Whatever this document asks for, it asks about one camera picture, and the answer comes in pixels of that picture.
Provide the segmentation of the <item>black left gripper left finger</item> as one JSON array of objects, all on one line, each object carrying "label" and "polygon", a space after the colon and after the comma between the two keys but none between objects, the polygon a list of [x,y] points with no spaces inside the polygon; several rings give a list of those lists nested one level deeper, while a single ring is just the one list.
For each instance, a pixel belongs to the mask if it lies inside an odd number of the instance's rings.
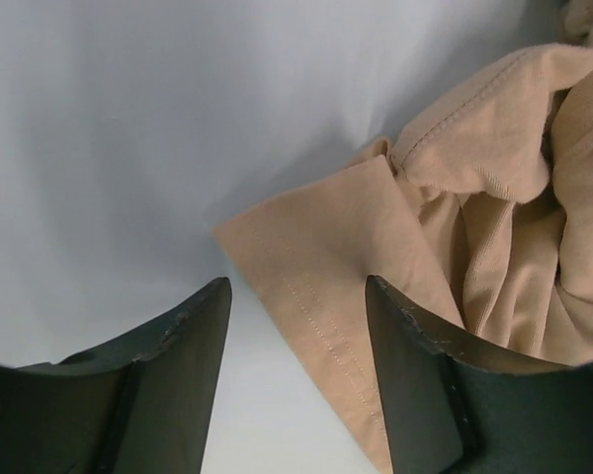
[{"label": "black left gripper left finger", "polygon": [[198,473],[231,309],[218,277],[58,363],[0,365],[0,473]]}]

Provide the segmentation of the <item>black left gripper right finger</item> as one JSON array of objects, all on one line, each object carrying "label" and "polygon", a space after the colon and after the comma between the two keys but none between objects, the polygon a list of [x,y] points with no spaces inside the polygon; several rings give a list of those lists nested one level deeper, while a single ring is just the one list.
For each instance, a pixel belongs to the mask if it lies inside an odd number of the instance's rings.
[{"label": "black left gripper right finger", "polygon": [[379,276],[365,286],[396,473],[593,473],[593,361],[481,339]]}]

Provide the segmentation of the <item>beige t shirt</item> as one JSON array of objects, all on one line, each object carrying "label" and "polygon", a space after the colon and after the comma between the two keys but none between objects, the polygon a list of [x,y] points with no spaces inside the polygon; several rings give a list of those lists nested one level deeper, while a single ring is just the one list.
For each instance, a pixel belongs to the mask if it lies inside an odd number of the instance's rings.
[{"label": "beige t shirt", "polygon": [[343,171],[214,236],[382,473],[391,459],[365,281],[518,353],[593,360],[593,1]]}]

